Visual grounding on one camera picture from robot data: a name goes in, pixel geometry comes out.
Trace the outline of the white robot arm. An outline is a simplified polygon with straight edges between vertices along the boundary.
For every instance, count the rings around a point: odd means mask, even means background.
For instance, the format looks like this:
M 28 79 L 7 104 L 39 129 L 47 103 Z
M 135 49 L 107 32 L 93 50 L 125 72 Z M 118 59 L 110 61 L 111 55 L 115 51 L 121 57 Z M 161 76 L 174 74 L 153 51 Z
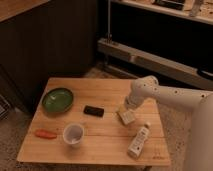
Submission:
M 137 109 L 146 98 L 192 113 L 182 171 L 213 171 L 213 91 L 161 86 L 155 76 L 146 76 L 131 82 L 124 106 Z

